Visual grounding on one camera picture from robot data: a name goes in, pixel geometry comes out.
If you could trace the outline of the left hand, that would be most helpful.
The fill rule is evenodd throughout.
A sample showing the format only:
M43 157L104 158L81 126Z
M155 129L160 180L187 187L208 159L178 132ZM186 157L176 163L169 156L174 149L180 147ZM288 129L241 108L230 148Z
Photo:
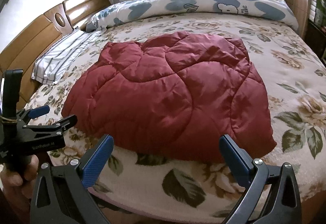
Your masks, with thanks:
M4 196L17 214L28 215L30 212L29 200L32 198L38 165L38 157L32 155L23 177L6 166L1 172Z

